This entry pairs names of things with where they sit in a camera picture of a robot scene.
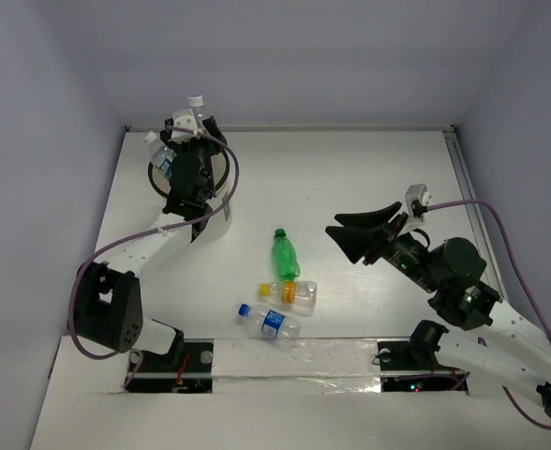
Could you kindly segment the clear bottle white cap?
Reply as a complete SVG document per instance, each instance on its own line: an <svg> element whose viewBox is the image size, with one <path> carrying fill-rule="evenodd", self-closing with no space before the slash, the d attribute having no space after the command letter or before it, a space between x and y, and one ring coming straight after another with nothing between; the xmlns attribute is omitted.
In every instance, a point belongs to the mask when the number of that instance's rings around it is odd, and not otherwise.
<svg viewBox="0 0 551 450"><path fill-rule="evenodd" d="M190 95L188 98L188 106L194 113L195 119L199 126L207 118L205 103L202 95Z"/></svg>

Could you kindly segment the green plastic bottle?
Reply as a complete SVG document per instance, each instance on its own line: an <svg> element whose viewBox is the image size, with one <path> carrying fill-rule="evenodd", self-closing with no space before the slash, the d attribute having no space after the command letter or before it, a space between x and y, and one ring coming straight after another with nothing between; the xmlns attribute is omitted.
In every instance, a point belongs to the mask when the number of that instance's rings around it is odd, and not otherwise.
<svg viewBox="0 0 551 450"><path fill-rule="evenodd" d="M276 229L271 249L275 274L282 281L293 281L300 277L301 268L295 248L284 229Z"/></svg>

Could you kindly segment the blue label blue cap bottle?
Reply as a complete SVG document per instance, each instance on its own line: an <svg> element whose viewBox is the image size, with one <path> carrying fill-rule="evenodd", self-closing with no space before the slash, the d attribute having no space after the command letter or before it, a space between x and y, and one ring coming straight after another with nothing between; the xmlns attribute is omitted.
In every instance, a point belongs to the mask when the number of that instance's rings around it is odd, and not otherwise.
<svg viewBox="0 0 551 450"><path fill-rule="evenodd" d="M237 316L246 327L270 339L297 339L301 324L298 320L264 306L242 304Z"/></svg>

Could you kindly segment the clear bottle no label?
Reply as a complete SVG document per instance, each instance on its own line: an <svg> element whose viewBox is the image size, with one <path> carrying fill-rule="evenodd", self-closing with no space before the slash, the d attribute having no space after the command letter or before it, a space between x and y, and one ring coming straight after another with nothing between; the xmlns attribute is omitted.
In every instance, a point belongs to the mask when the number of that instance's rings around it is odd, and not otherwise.
<svg viewBox="0 0 551 450"><path fill-rule="evenodd" d="M150 152L150 163L167 180L171 180L171 166L176 157L176 153L169 148L153 131L148 132L144 138Z"/></svg>

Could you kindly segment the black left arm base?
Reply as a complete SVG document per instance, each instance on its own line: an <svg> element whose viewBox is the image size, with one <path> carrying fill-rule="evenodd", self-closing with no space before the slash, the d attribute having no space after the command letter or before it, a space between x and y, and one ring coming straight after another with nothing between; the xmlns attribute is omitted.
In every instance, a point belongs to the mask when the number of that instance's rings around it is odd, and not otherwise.
<svg viewBox="0 0 551 450"><path fill-rule="evenodd" d="M142 394L210 394L213 392L214 342L186 340L175 361L165 355L132 352L125 389Z"/></svg>

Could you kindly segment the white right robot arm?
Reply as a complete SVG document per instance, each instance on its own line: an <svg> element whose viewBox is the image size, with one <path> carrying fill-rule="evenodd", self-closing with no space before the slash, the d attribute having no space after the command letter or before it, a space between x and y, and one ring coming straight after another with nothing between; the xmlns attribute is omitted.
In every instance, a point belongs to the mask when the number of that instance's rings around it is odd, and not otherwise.
<svg viewBox="0 0 551 450"><path fill-rule="evenodd" d="M384 260L431 297L436 321L420 321L393 358L419 368L461 368L498 383L506 395L519 393L551 419L551 329L532 323L483 282L485 260L465 238L431 248L412 237L428 212L449 205L396 202L360 214L337 214L326 228L351 263ZM551 430L550 424L541 428Z"/></svg>

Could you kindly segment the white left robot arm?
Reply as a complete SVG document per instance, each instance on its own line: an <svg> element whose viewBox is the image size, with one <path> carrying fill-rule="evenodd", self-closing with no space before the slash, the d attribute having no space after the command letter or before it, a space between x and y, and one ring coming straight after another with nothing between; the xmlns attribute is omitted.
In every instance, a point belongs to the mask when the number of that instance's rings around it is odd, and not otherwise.
<svg viewBox="0 0 551 450"><path fill-rule="evenodd" d="M182 362L184 334L144 314L142 280L193 244L226 233L239 166L216 119L199 120L190 109L166 119L164 129L148 133L145 141L153 152L151 167L170 185L165 204L148 230L103 247L81 266L67 326L84 355L87 339L110 355L137 353L140 366L172 370Z"/></svg>

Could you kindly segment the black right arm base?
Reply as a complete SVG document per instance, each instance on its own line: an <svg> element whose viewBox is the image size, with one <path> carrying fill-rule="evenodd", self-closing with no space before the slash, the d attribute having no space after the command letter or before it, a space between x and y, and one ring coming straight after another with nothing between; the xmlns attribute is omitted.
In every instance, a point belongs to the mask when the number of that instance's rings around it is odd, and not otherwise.
<svg viewBox="0 0 551 450"><path fill-rule="evenodd" d="M469 373L443 366L435 352L439 341L449 332L444 325L422 320L409 338L378 343L371 364L384 372L383 392L469 392Z"/></svg>

